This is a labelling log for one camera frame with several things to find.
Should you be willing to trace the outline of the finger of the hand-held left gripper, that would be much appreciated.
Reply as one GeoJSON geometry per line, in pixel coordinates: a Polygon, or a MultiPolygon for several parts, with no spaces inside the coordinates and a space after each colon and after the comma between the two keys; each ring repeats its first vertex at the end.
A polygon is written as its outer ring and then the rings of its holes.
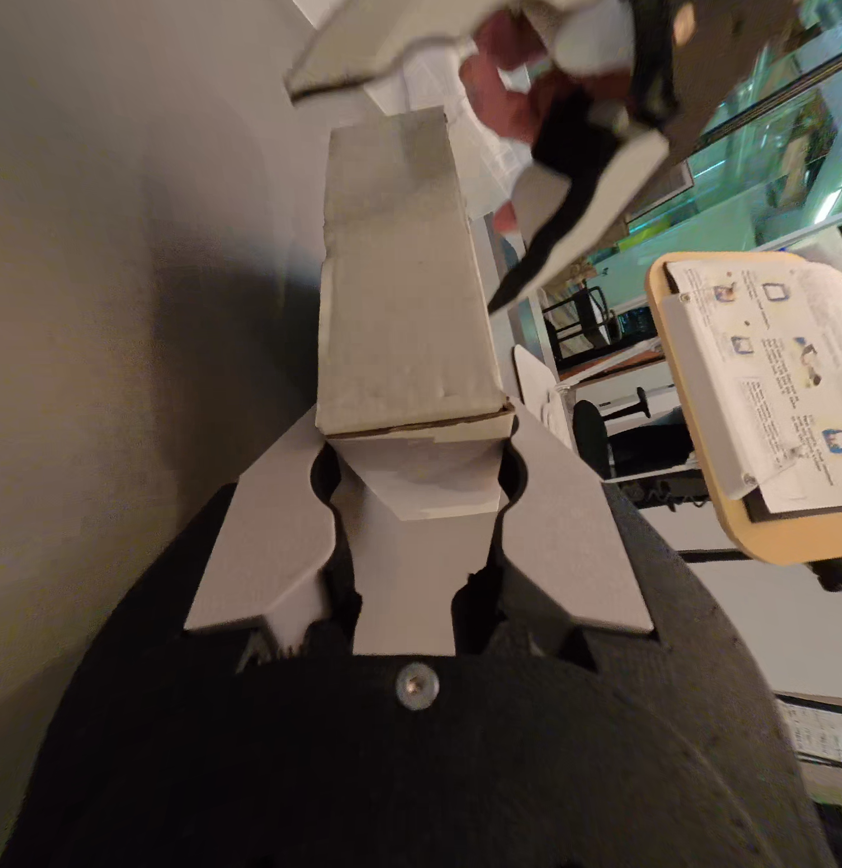
{"type": "Polygon", "coordinates": [[[322,22],[285,74],[291,103],[363,86],[429,47],[470,39],[506,1],[347,1],[322,22]]]}
{"type": "Polygon", "coordinates": [[[667,138],[649,127],[631,127],[613,144],[613,155],[603,157],[600,168],[586,158],[562,174],[533,162],[519,175],[511,207],[524,256],[502,278],[488,304],[491,315],[595,249],[668,155],[667,138]]]}

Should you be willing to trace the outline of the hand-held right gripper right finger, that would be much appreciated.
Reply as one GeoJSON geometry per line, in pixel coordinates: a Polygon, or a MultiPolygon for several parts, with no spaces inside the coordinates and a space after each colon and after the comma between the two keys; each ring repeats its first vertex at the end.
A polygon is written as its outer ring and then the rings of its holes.
{"type": "Polygon", "coordinates": [[[492,540],[500,606],[534,638],[574,627],[650,635],[654,623],[599,476],[515,406],[499,484],[506,503],[492,540]]]}

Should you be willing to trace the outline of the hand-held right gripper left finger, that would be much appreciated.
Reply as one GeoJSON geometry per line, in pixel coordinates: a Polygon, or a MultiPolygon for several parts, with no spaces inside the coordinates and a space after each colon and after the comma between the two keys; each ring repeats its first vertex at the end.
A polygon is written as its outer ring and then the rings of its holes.
{"type": "Polygon", "coordinates": [[[339,459],[311,407],[241,475],[185,630],[262,626],[276,647],[301,647],[331,614],[325,570],[338,544],[339,484],[339,459]]]}

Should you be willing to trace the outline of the white cardboard box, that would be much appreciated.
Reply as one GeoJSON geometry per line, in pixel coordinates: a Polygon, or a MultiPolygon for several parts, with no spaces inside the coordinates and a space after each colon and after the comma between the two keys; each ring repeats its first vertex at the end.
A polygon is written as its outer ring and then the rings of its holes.
{"type": "Polygon", "coordinates": [[[401,520],[495,513],[503,389],[445,113],[331,133],[316,425],[401,520]]]}

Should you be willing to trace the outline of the black office chair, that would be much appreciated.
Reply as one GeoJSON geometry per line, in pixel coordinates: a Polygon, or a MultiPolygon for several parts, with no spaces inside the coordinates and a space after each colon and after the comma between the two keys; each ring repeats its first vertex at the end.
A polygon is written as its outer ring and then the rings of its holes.
{"type": "Polygon", "coordinates": [[[680,406],[611,435],[598,408],[582,400],[574,407],[572,430],[578,455],[602,479],[665,471],[685,464],[695,450],[680,406]]]}

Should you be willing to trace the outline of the white panel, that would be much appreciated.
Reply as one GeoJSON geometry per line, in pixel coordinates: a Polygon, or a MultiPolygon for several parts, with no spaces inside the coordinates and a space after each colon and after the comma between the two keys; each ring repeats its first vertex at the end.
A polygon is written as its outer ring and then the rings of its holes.
{"type": "Polygon", "coordinates": [[[575,400],[588,401],[598,408],[602,417],[608,417],[637,405],[640,389],[647,399],[648,414],[636,410],[628,416],[609,419],[605,422],[609,434],[647,425],[681,405],[673,374],[665,359],[592,382],[584,381],[576,387],[575,400]]]}

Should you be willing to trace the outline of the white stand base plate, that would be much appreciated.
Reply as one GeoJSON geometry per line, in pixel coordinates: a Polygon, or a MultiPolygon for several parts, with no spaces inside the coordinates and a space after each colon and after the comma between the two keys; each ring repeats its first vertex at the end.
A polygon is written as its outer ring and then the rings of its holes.
{"type": "Polygon", "coordinates": [[[575,450],[571,422],[554,374],[522,345],[512,347],[512,359],[524,406],[554,437],[575,450]]]}

